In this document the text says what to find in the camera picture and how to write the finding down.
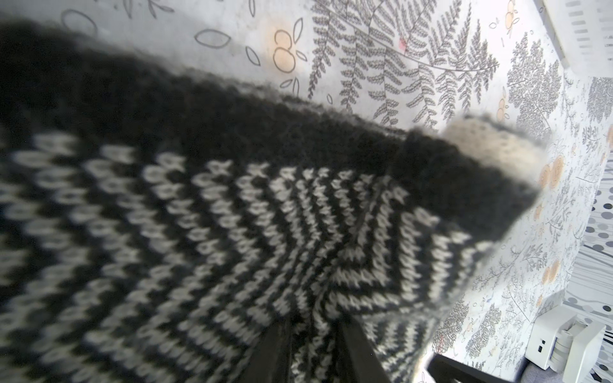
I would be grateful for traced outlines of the black white knitted scarf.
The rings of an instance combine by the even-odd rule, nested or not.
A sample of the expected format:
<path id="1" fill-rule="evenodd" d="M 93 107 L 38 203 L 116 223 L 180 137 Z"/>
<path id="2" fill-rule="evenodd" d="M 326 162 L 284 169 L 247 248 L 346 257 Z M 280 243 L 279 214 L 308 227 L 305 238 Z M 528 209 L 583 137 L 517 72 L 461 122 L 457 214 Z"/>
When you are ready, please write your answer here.
<path id="1" fill-rule="evenodd" d="M 535 203 L 543 146 L 486 116 L 389 130 L 95 38 L 1 23 L 1 380 L 238 382 L 290 319 L 289 382 L 390 382 Z"/>

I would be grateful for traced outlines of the white and grey box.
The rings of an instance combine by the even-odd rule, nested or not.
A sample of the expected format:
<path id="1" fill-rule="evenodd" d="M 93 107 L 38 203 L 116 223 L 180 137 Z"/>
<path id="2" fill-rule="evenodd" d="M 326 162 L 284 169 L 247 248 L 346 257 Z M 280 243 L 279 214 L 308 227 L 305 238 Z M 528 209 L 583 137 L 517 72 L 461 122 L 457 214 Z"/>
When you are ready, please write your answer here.
<path id="1" fill-rule="evenodd" d="M 578 383 L 595 366 L 605 335 L 600 322 L 585 324 L 575 311 L 557 306 L 533 323 L 525 357 L 542 370 L 553 370 L 562 381 Z"/>

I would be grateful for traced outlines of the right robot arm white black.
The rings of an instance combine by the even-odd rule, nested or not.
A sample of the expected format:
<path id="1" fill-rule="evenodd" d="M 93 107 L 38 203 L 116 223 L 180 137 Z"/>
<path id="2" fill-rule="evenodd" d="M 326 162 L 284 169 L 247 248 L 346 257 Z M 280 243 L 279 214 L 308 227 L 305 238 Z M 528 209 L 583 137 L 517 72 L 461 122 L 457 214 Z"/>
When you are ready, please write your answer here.
<path id="1" fill-rule="evenodd" d="M 435 354 L 427 367 L 436 383 L 510 383 L 440 354 Z"/>

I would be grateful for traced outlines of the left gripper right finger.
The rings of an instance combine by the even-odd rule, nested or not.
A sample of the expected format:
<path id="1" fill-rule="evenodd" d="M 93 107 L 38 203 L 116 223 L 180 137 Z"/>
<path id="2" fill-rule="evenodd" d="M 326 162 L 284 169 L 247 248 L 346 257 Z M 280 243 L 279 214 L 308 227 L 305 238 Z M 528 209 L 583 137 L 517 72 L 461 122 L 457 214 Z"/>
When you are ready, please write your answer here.
<path id="1" fill-rule="evenodd" d="M 359 322 L 345 318 L 336 327 L 337 372 L 340 382 L 390 383 Z"/>

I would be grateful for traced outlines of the white plastic perforated basket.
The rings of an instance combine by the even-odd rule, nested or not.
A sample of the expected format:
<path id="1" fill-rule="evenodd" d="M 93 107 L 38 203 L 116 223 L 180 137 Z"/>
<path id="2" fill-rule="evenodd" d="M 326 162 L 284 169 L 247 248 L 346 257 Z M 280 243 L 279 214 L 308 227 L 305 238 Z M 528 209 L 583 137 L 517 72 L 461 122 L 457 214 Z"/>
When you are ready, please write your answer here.
<path id="1" fill-rule="evenodd" d="M 565 68 L 584 77 L 612 77 L 612 0 L 535 4 Z"/>

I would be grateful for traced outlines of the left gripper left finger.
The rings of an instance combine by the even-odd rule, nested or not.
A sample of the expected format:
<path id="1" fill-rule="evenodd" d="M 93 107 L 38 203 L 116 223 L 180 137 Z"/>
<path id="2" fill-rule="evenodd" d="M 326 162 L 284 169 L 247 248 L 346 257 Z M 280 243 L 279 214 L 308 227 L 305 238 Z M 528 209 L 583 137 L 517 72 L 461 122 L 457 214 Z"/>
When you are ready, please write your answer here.
<path id="1" fill-rule="evenodd" d="M 293 328 L 290 319 L 264 332 L 238 382 L 288 383 L 291 377 Z"/>

